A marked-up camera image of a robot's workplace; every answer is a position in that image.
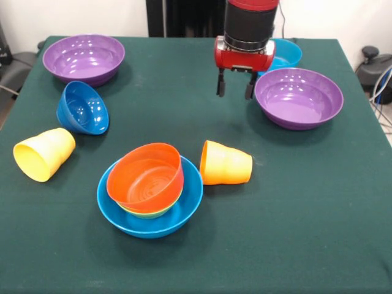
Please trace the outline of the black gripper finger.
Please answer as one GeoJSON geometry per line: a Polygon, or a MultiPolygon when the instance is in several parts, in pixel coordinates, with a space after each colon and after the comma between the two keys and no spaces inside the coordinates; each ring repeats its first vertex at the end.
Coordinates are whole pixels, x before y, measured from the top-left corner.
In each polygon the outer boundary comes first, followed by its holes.
{"type": "Polygon", "coordinates": [[[216,95],[219,97],[224,97],[225,95],[224,71],[225,71],[224,68],[219,68],[217,91],[216,91],[216,95]]]}
{"type": "Polygon", "coordinates": [[[252,99],[257,78],[258,78],[258,72],[252,72],[250,82],[246,86],[246,92],[245,92],[246,100],[252,99]]]}

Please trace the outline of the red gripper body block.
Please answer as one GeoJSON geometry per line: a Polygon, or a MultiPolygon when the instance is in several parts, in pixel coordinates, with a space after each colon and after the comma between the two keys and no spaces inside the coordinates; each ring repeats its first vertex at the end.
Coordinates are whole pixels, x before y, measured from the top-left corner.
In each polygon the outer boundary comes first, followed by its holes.
{"type": "Polygon", "coordinates": [[[269,40],[260,51],[245,52],[230,48],[223,36],[217,36],[214,44],[214,59],[220,69],[265,72],[273,63],[276,43],[269,40]]]}

